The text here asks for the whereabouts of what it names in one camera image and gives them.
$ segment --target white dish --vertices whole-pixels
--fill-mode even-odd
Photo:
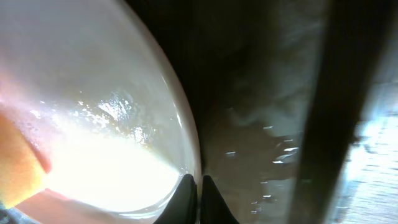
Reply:
[[[131,10],[112,0],[0,8],[0,110],[52,163],[50,190],[20,210],[42,223],[153,222],[181,176],[200,182],[188,101]]]

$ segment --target yellow sponge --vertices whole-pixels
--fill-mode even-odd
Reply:
[[[0,114],[0,205],[11,208],[44,188],[45,171],[30,144]]]

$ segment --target orange sponge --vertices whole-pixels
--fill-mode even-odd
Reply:
[[[45,171],[30,144],[0,114],[0,205],[11,208],[44,188]]]

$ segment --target black bar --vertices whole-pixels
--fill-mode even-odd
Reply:
[[[322,223],[392,19],[390,0],[337,0],[325,34],[289,223]]]

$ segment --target sponge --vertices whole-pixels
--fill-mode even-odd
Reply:
[[[42,190],[45,176],[30,144],[0,114],[0,207],[11,208]]]

